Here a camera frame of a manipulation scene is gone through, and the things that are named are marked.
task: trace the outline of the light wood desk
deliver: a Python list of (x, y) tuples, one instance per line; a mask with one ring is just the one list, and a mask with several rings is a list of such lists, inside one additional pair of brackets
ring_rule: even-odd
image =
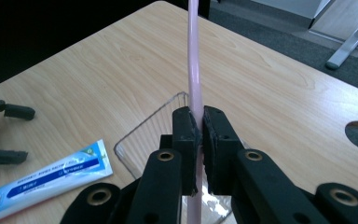
[[(1, 99), (36, 110), (32, 121), (0, 114), (0, 148), (29, 151), (25, 163), (0, 166), (0, 186), (102, 138), (115, 172), (102, 181), (124, 187), (131, 176), (112, 148), (187, 90), (186, 32), (187, 13), (156, 2), (0, 84)], [(203, 19), (200, 71), (204, 103), (296, 185), (358, 189), (358, 147), (344, 132), (358, 120), (358, 89)], [(58, 223), (83, 188), (3, 223)]]

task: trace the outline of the toothpaste label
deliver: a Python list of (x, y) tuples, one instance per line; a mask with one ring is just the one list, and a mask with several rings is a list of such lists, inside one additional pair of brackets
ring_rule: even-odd
[(113, 173), (103, 140), (0, 188), (0, 218)]

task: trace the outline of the pink stick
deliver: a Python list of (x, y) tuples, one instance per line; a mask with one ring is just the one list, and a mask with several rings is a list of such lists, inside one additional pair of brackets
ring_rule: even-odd
[[(188, 1), (188, 90), (190, 97), (190, 110), (197, 122), (199, 130), (202, 130), (203, 104), (200, 85), (199, 67), (199, 27), (198, 27), (198, 0)], [(187, 223), (201, 223), (202, 203), (202, 151), (199, 147), (197, 156), (197, 188), (200, 191), (194, 197), (187, 198)]]

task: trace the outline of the gray carpet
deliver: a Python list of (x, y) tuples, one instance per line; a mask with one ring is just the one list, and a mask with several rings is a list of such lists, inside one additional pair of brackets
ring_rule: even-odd
[(334, 49), (247, 21), (212, 7), (209, 20), (358, 88), (358, 58), (356, 57), (350, 56), (336, 71), (329, 70), (324, 67), (324, 64), (333, 55)]

